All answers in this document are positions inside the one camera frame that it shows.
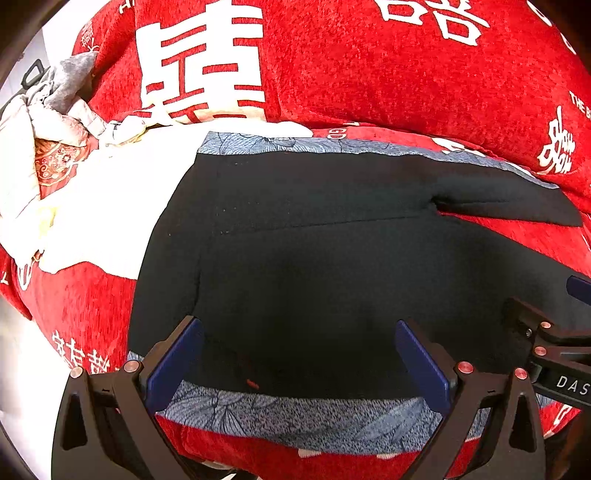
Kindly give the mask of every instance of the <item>red blanket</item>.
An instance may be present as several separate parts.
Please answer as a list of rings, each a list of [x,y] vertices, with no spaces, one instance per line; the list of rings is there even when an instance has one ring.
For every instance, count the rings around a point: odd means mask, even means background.
[[[88,50],[99,50],[90,105],[108,120],[166,111],[182,122],[291,120],[330,138],[396,135],[344,125],[366,122],[459,138],[459,146],[446,145],[529,168],[566,191],[584,212],[583,227],[466,219],[591,275],[589,76],[523,0],[113,0],[80,32],[74,53]],[[21,271],[1,248],[0,280],[0,293],[71,366],[98,373],[122,365],[134,281],[90,264],[56,275],[35,263]],[[575,414],[547,407],[544,431]],[[395,479],[416,455],[309,456],[160,423],[181,453],[265,480]],[[466,467],[473,447],[466,444],[450,476]]]

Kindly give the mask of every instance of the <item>blue floral fabric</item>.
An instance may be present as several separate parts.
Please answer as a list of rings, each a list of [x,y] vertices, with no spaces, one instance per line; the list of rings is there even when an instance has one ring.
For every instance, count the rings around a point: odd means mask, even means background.
[[[422,155],[436,161],[500,168],[540,186],[555,189],[510,162],[467,151],[439,153],[378,141],[327,138],[263,138],[210,132],[199,153],[258,154],[273,151],[313,153],[378,153]],[[129,359],[142,358],[133,352]],[[540,407],[551,400],[538,396]],[[214,390],[182,382],[172,402],[159,415],[176,423],[237,437],[270,440],[281,445],[326,453],[379,455],[416,452],[423,448],[441,421],[422,398],[402,400],[325,400],[274,398]],[[474,419],[468,438],[482,434],[488,410]]]

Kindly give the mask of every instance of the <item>silver screw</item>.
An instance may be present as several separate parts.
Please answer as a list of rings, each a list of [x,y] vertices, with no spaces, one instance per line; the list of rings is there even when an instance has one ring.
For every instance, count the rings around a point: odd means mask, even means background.
[[[79,378],[84,373],[84,369],[82,367],[75,367],[70,370],[70,376],[72,378]]]
[[[515,369],[515,376],[517,378],[519,378],[520,380],[525,380],[527,378],[527,370],[524,370],[523,368],[516,368]]]
[[[460,362],[457,369],[463,374],[469,375],[474,371],[474,366],[470,362]]]
[[[132,374],[139,368],[139,362],[137,360],[130,360],[123,366],[123,370],[127,373]]]

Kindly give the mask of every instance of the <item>blue gripper pad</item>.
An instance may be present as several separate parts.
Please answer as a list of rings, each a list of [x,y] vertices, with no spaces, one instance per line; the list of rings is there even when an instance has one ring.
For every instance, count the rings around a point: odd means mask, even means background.
[[[203,324],[199,319],[193,318],[146,382],[144,403],[150,415],[168,407],[191,362],[201,356],[203,342]]]
[[[423,339],[423,345],[417,336],[422,335],[418,331],[413,332],[407,322],[399,320],[396,324],[396,350],[429,408],[446,415],[452,407],[452,396],[457,383],[453,363],[444,366],[448,367],[446,376],[427,352],[430,347],[428,340]]]
[[[591,283],[571,275],[566,281],[566,291],[571,297],[591,306]]]

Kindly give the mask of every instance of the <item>black fabric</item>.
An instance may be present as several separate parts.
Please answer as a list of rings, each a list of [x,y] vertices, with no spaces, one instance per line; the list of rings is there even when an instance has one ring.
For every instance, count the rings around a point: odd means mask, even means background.
[[[527,346],[500,322],[517,296],[582,327],[574,272],[446,211],[579,225],[557,189],[418,155],[198,155],[152,233],[129,349],[188,313],[207,331],[186,380],[317,398],[418,394],[394,349],[414,318],[456,359],[508,372]]]

